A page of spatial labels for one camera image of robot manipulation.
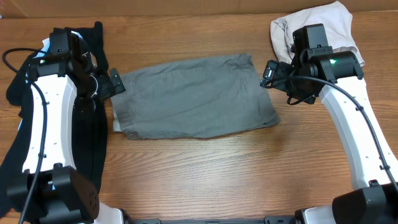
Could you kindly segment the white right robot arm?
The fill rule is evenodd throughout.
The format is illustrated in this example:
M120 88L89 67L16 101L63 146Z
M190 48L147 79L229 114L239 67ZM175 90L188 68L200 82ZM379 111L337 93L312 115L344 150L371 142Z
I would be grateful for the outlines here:
M296 104L315 98L328 110L348 158L353 191L329 205L297 210L292 223L397 223L397 159L374 115L352 52L305 50L297 65L269 60L261 80Z

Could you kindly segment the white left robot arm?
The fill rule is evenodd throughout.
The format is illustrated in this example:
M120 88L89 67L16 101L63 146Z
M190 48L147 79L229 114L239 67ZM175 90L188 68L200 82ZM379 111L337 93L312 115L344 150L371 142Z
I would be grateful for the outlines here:
M100 202L73 156L73 112L93 110L103 89L96 57L89 51L39 51L19 73L32 110L23 120L30 138L6 195L20 211L20 223L130 223L124 210Z

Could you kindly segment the grey shorts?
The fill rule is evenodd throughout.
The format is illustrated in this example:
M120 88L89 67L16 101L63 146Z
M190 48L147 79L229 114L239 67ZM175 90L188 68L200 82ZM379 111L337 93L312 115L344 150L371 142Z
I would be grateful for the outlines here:
M249 54L164 63L121 80L113 129L128 139L213 138L280 121Z

